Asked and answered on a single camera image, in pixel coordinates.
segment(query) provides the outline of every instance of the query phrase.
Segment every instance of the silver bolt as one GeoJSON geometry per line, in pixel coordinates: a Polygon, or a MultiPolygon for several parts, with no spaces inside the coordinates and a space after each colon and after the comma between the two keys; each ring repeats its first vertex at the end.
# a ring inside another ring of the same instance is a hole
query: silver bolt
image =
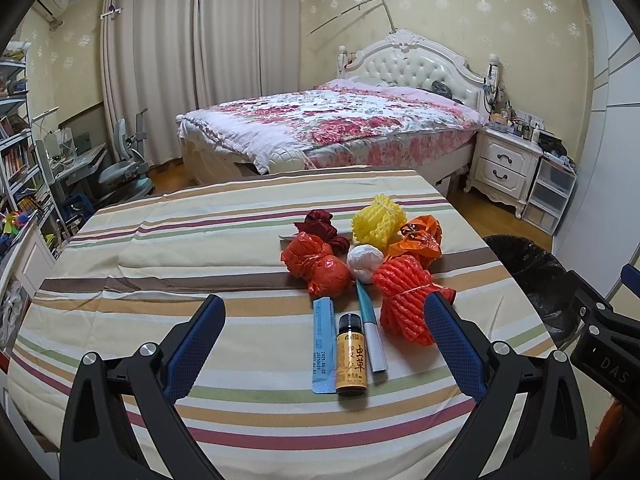
{"type": "Polygon", "coordinates": [[[497,343],[494,343],[494,352],[500,355],[507,355],[509,353],[509,345],[502,341],[498,341],[497,343]]]}
{"type": "Polygon", "coordinates": [[[86,365],[92,365],[95,363],[95,360],[98,358],[98,356],[96,354],[94,354],[93,352],[89,352],[87,355],[85,355],[82,358],[82,362],[86,365]]]}
{"type": "Polygon", "coordinates": [[[145,343],[140,347],[140,353],[145,357],[149,357],[156,353],[157,348],[158,347],[153,343],[145,343]]]}
{"type": "Polygon", "coordinates": [[[565,363],[566,362],[566,354],[564,352],[556,350],[554,352],[554,359],[556,361],[558,361],[559,363],[565,363]]]}

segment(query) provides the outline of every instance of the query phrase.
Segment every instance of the teal and white pen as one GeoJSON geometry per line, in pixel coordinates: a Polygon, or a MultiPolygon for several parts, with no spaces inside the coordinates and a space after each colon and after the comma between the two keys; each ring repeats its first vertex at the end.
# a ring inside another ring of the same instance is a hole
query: teal and white pen
{"type": "Polygon", "coordinates": [[[367,357],[371,364],[373,373],[386,371],[386,356],[380,341],[378,333],[378,322],[376,321],[376,313],[371,304],[371,298],[364,290],[364,286],[356,281],[358,289],[358,302],[360,303],[360,315],[362,317],[362,329],[364,332],[364,341],[367,345],[367,357]]]}

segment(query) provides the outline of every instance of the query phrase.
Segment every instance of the bed post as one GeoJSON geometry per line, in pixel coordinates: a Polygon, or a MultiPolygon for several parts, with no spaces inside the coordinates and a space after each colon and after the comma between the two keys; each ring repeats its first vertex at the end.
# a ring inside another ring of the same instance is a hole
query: bed post
{"type": "Polygon", "coordinates": [[[347,79],[347,48],[344,45],[341,45],[338,49],[338,79],[347,79]]]}

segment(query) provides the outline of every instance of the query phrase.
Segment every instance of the beige curtain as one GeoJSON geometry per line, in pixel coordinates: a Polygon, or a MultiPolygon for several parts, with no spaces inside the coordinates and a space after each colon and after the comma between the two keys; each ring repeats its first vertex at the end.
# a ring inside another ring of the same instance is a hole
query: beige curtain
{"type": "Polygon", "coordinates": [[[181,156],[175,117],[195,110],[194,0],[105,0],[122,8],[102,22],[101,61],[110,132],[125,118],[135,129],[143,108],[146,160],[162,164],[181,156]]]}
{"type": "Polygon", "coordinates": [[[198,107],[260,95],[258,0],[196,0],[198,107]]]}
{"type": "Polygon", "coordinates": [[[262,95],[296,92],[300,84],[300,0],[259,0],[262,95]]]}

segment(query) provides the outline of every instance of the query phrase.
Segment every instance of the striped tablecloth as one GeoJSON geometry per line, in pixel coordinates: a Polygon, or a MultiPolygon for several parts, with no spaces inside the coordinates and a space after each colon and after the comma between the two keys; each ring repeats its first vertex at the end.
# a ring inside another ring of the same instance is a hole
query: striped tablecloth
{"type": "MultiPolygon", "coordinates": [[[[473,408],[437,347],[389,337],[386,380],[366,398],[311,392],[312,304],[280,263],[279,235],[315,208],[339,230],[373,197],[393,197],[409,218],[432,214],[444,256],[431,268],[455,288],[456,309],[491,340],[547,355],[553,343],[533,307],[466,221],[417,173],[334,168],[188,189],[99,211],[68,245],[36,295],[15,345],[10,394],[59,444],[79,359],[129,356],[159,342],[207,294],[226,326],[177,409],[231,479],[423,478],[473,408]]],[[[372,290],[374,304],[380,297],[372,290]]],[[[336,312],[358,311],[355,294],[336,312]]],[[[166,473],[133,399],[130,420],[149,463],[166,473]]],[[[506,451],[514,410],[498,447],[506,451]]],[[[493,462],[500,460],[496,453],[493,462]]]]}

